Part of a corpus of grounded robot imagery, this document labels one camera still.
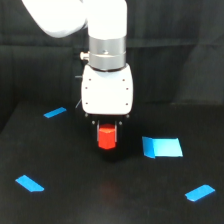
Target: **black fabric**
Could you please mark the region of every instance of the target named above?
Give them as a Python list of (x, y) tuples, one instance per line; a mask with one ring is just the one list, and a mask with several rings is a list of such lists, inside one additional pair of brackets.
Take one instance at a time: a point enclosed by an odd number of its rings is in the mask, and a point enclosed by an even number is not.
[[(113, 162), (73, 108), (43, 117), (56, 106), (20, 103), (0, 136), (2, 223), (223, 223), (223, 106), (136, 105)], [(179, 137), (184, 157), (146, 158), (142, 136)], [(18, 185), (24, 174), (45, 190)], [(216, 192), (186, 199), (204, 184)]]

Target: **black background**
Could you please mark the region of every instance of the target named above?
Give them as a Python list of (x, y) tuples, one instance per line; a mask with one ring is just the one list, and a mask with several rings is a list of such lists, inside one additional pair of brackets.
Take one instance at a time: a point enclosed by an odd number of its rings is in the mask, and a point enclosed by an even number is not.
[[(128, 153), (108, 162), (74, 111), (87, 29), (51, 38), (20, 0), (0, 0), (1, 223), (223, 223), (224, 2), (127, 5), (134, 108)], [(68, 112), (43, 119), (59, 106)], [(143, 157), (143, 135), (178, 137), (184, 157)], [(25, 173), (43, 194), (15, 184)], [(187, 201), (203, 184), (216, 193)]]

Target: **blue paper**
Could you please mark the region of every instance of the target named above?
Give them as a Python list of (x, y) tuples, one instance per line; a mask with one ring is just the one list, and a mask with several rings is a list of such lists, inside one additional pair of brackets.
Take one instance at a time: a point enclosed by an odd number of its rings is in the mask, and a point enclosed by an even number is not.
[(153, 148), (153, 139), (142, 137), (143, 141), (143, 151), (144, 155), (150, 158), (155, 158), (154, 148)]
[(58, 115), (58, 114), (60, 114), (60, 113), (63, 113), (64, 111), (66, 111), (66, 109), (63, 108), (63, 107), (60, 107), (60, 108), (58, 108), (58, 109), (56, 109), (56, 110), (53, 110), (53, 111), (51, 111), (51, 112), (49, 112), (49, 113), (44, 114), (44, 116), (45, 116), (46, 118), (51, 118), (51, 117), (54, 117), (54, 116), (56, 116), (56, 115)]
[(198, 199), (203, 198), (206, 195), (211, 194), (214, 191), (215, 191), (215, 189), (213, 189), (209, 185), (203, 185), (203, 186), (196, 188), (195, 190), (185, 194), (185, 196), (187, 197), (187, 199), (189, 201), (197, 201)]
[(156, 156), (182, 157), (183, 153), (178, 139), (152, 139), (142, 137), (144, 155), (150, 158)]
[(26, 188), (30, 192), (38, 192), (38, 191), (44, 190), (43, 187), (41, 187), (39, 184), (31, 180), (26, 175), (23, 175), (22, 177), (16, 179), (16, 182), (22, 185), (24, 188)]

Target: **red object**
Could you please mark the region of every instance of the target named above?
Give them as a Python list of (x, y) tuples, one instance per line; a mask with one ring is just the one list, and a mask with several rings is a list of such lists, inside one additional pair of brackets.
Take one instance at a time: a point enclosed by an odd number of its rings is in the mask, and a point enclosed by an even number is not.
[(110, 150), (116, 147), (115, 142), (115, 125), (103, 124), (99, 127), (98, 145), (100, 148)]

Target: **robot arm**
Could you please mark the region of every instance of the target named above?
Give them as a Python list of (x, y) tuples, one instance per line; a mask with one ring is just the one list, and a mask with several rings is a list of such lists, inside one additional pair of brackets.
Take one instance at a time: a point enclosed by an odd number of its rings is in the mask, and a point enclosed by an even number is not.
[[(82, 60), (88, 61), (83, 72), (82, 107), (86, 117), (94, 117), (92, 124), (97, 124), (98, 146), (115, 147), (120, 132), (117, 124), (122, 124), (122, 116), (129, 117), (133, 104), (133, 80), (126, 63), (126, 1), (22, 1), (40, 28), (52, 37), (68, 36), (87, 27), (88, 21), (89, 52), (80, 55)], [(110, 133), (114, 133), (114, 142), (109, 145), (107, 137), (102, 140), (107, 134), (100, 135), (101, 124), (107, 122), (105, 115), (113, 123)]]
[(87, 26), (80, 0), (22, 0), (38, 26), (54, 38), (66, 37)]

